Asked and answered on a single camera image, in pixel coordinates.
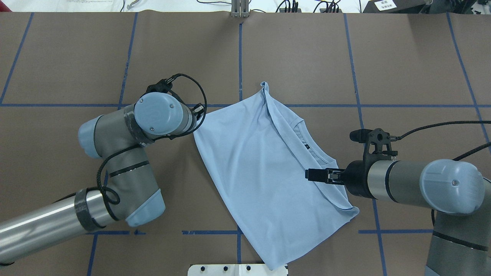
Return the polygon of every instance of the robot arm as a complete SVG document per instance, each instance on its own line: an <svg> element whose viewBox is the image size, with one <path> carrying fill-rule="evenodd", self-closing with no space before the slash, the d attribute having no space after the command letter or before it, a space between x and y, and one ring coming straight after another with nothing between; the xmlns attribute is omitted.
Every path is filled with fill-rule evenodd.
<svg viewBox="0 0 491 276"><path fill-rule="evenodd" d="M105 165L108 184L82 189L0 223L1 266L118 220L135 227L164 212L164 200L143 147L160 138L191 133L206 112L206 98L205 106L198 104L190 109L171 90L171 83L178 76L185 75L151 85L136 104L101 115L80 127L80 145L90 157L104 159L98 179Z"/></svg>
<svg viewBox="0 0 491 276"><path fill-rule="evenodd" d="M365 144L363 161L308 169L305 177L345 185L353 195L437 210L425 275L491 275L491 183L474 165L396 161L390 144L396 139L382 129L354 131L350 138Z"/></svg>

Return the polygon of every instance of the sticker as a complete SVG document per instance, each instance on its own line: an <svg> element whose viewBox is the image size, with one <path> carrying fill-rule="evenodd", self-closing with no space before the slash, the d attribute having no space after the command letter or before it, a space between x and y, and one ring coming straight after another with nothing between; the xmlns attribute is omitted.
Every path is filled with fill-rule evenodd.
<svg viewBox="0 0 491 276"><path fill-rule="evenodd" d="M396 6L396 4L394 4L393 0L378 1L378 2L375 2L375 6L377 6L377 9L379 9L379 11L397 8L397 6Z"/></svg>

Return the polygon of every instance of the light blue joint cap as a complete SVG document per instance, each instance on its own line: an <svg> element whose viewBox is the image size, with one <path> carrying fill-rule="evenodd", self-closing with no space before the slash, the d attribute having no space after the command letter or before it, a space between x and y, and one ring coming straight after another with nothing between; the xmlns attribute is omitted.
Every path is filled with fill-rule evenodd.
<svg viewBox="0 0 491 276"><path fill-rule="evenodd" d="M448 214L470 214L484 200L483 176L471 163L440 159L426 165L419 187L433 209Z"/></svg>
<svg viewBox="0 0 491 276"><path fill-rule="evenodd" d="M169 94L151 92L135 104L135 119L145 132L166 135L175 131L183 120L179 101Z"/></svg>
<svg viewBox="0 0 491 276"><path fill-rule="evenodd" d="M102 115L83 123L79 128L79 144L85 153L92 158L102 158L95 149L94 132L95 125Z"/></svg>
<svg viewBox="0 0 491 276"><path fill-rule="evenodd" d="M140 205L131 215L126 218L130 227L137 227L153 221L164 213L165 204L160 189Z"/></svg>

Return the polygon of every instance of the wire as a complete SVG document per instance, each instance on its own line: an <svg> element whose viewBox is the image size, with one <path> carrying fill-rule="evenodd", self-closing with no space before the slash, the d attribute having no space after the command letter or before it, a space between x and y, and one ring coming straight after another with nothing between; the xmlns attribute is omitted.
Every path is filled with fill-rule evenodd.
<svg viewBox="0 0 491 276"><path fill-rule="evenodd" d="M224 2L224 1L203 2L203 1L200 1L200 0L196 0L196 2L201 3L201 4L219 4L219 3L228 4L228 5L231 5L232 4L232 3Z"/></svg>
<svg viewBox="0 0 491 276"><path fill-rule="evenodd" d="M278 12L279 11L279 8L281 7L281 5L283 5L283 3L285 3L285 12L286 12L286 2L288 2L288 5L290 5L290 0L283 0L283 2L281 2L278 5L278 8L276 8L276 11L275 12Z"/></svg>
<svg viewBox="0 0 491 276"><path fill-rule="evenodd" d="M435 210L431 209L431 223L435 225Z"/></svg>
<svg viewBox="0 0 491 276"><path fill-rule="evenodd" d="M122 149L116 153L113 153L111 155L109 155L106 159L104 159L104 161L102 162L101 166L99 167L99 169L97 170L97 174L96 174L96 183L97 183L97 186L95 187L90 187L90 188L87 188L87 191L100 191L101 194L102 194L102 199L103 199L103 202L104 202L104 205L106 206L106 209L109 213L109 215L111 216L111 218L115 221L118 221L119 219L116 217L116 215L112 212L111 208L109 207L109 203L111 204L114 204L114 205L117 205L121 202L121 198L119 197L118 193L109 188L109 187L106 187L105 185L102 185L101 183L101 174L102 174L102 171L104 169L104 167L106 166L106 164L109 162L109 160L111 160L112 158L124 153L124 152L127 152L129 150L132 150L132 149L135 149L135 148L139 148L141 147L139 144L136 144L136 145L133 145L131 147L127 147L125 149ZM115 199L112 199L110 198L107 193L111 193ZM74 195L76 195L77 193L71 193L65 197L62 197L60 199L58 199L57 201L55 202L58 202L58 201L61 201L61 200L64 200L64 199L67 199L67 198L70 198Z"/></svg>
<svg viewBox="0 0 491 276"><path fill-rule="evenodd" d="M466 158L467 156L472 155L472 154L474 154L474 153L476 153L476 152L478 152L480 150L483 150L483 149L485 149L487 147L490 147L490 146L491 146L491 142L490 143L485 143L484 145L480 145L480 146L478 146L476 148L473 148L473 149L469 150L468 152L466 152L466 153L464 153L464 154L462 154L462 155L460 155L460 156L458 156L458 157L456 157L456 158L454 158L452 160L453 161L460 161L460 160Z"/></svg>
<svg viewBox="0 0 491 276"><path fill-rule="evenodd" d="M190 131L186 131L182 134L178 134L178 135L169 135L169 136L161 136L161 137L158 137L156 139L154 139L153 141L157 141L157 140L160 140L160 139L163 139L163 138L169 138L169 139L174 139L174 138L177 138L177 137L182 137L182 136L186 136L188 134L191 134L193 133L195 130L197 130L202 124L203 122L205 121L205 117L206 117L206 110L208 108L208 101L206 100L206 95L205 95L205 91L203 91L203 88L201 87L201 85L199 84L199 82L197 82L195 79L193 79L192 77L186 75L186 74L176 74L172 77L170 77L168 79L168 81L170 82L173 82L174 80L176 80L178 77L185 77L185 78L188 78L190 79L191 81L193 81L198 87L199 87L199 90L201 91L201 94L203 95L203 101L205 102L205 106L204 106L204 113L203 113L203 117L201 118L201 121L199 122L199 124L192 130Z"/></svg>
<svg viewBox="0 0 491 276"><path fill-rule="evenodd" d="M315 11L317 10L317 7L319 7L319 5L321 5L322 3L326 3L326 10L324 11L325 13L329 13L329 11L331 9L333 9L333 12L336 12L335 11L336 7L337 7L337 9L339 9L339 6L337 5L337 3L339 3L339 1L338 2L319 1L319 3L317 4L317 6L315 6L314 11L312 13L315 13Z"/></svg>
<svg viewBox="0 0 491 276"><path fill-rule="evenodd" d="M417 129L413 129L413 130L411 130L409 132L404 133L401 136L396 136L396 141L402 140L406 136L408 136L410 134L413 134L413 133L415 133L417 131L420 131L420 130L425 130L425 129L428 129L428 128L434 128L434 127L439 127L439 126L459 125L459 124L491 124L491 121L451 121L451 122L444 122L444 123L438 123L438 124L428 125L428 126L420 127L420 128L417 128Z"/></svg>

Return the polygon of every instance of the black box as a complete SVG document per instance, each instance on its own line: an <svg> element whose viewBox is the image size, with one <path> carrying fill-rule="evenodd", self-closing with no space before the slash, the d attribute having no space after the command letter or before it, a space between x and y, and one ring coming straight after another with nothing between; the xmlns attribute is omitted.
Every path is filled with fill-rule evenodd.
<svg viewBox="0 0 491 276"><path fill-rule="evenodd" d="M396 8L380 11L375 5L379 1L368 1L363 13L419 13L426 5L425 0L392 0Z"/></svg>

